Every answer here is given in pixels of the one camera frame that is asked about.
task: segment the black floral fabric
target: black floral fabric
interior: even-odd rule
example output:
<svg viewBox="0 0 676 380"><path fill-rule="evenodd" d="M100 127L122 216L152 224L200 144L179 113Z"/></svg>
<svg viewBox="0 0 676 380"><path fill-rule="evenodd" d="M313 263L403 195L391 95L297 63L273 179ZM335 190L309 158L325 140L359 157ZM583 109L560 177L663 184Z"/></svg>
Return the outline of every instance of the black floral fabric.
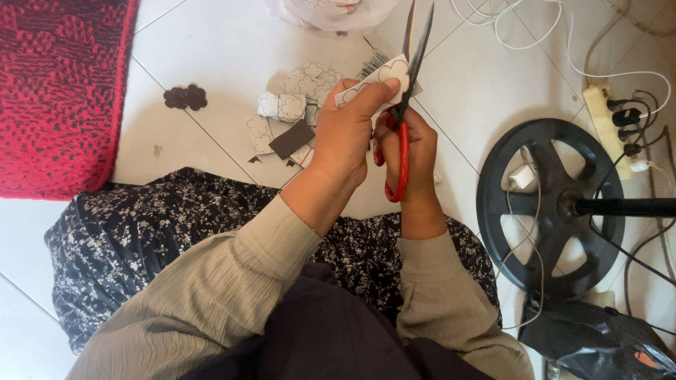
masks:
<svg viewBox="0 0 676 380"><path fill-rule="evenodd" d="M76 195L45 234L53 303L73 352L82 352L99 326L193 244L240 229L279 191L183 168L147 185ZM464 224L448 216L446 222L462 264L499 313L487 252ZM394 323L403 304L399 237L400 213L341 217L312 261L331 265L340 286Z"/></svg>

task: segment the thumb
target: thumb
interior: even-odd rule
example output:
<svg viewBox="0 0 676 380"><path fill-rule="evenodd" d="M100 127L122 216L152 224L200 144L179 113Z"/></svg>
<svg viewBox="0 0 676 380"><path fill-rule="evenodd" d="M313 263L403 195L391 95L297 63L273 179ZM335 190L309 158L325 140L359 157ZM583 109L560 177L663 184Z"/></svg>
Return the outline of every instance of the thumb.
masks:
<svg viewBox="0 0 676 380"><path fill-rule="evenodd" d="M385 82L370 83L353 101L345 106L345 109L354 112L360 118L370 119L381 105L397 95L400 87L401 83L397 78L385 79Z"/></svg>

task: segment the black plastic bag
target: black plastic bag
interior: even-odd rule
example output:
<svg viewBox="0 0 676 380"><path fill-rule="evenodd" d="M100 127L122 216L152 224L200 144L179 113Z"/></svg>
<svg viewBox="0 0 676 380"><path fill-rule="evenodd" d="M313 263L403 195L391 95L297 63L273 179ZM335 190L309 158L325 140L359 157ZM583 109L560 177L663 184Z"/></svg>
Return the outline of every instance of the black plastic bag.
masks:
<svg viewBox="0 0 676 380"><path fill-rule="evenodd" d="M526 319L536 311L527 303ZM518 340L585 380L676 379L674 354L652 327L614 308L547 300Z"/></svg>

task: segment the red rug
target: red rug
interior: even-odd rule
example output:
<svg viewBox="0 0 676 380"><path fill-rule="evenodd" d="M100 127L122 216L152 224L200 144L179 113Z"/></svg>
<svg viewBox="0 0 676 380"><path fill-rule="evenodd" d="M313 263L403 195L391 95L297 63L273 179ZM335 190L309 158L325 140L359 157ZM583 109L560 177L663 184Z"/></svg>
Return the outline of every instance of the red rug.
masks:
<svg viewBox="0 0 676 380"><path fill-rule="evenodd" d="M115 164L139 0L0 0L0 197L68 200Z"/></svg>

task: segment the beige sleeve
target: beige sleeve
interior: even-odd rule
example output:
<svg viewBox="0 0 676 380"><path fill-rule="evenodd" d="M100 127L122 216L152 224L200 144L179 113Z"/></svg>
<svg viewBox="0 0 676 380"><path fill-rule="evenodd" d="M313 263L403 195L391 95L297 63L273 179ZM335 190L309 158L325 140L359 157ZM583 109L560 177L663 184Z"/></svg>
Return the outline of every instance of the beige sleeve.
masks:
<svg viewBox="0 0 676 380"><path fill-rule="evenodd" d="M167 266L92 336L69 379L175 379L253 334L321 238L277 196Z"/></svg>
<svg viewBox="0 0 676 380"><path fill-rule="evenodd" d="M399 249L404 305L397 331L404 343L427 337L496 380L534 379L528 354L496 325L498 312L462 266L448 232L400 239Z"/></svg>

